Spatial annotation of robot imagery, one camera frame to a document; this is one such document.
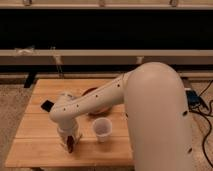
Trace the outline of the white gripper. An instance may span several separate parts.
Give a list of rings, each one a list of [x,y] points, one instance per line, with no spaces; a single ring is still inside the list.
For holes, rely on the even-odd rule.
[[[61,129],[60,127],[57,128],[57,132],[60,136],[60,139],[62,141],[62,144],[64,146],[67,145],[67,140],[69,137],[72,137],[73,140],[74,140],[74,144],[77,144],[79,142],[79,140],[81,139],[82,137],[82,133],[80,132],[79,130],[79,127],[78,126],[74,126],[73,128],[71,129]]]

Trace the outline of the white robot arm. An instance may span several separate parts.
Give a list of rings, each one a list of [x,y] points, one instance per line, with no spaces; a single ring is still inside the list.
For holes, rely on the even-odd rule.
[[[69,135],[76,117],[118,104],[124,106],[135,171],[195,171],[184,84],[164,63],[145,63],[76,99],[63,94],[50,118]]]

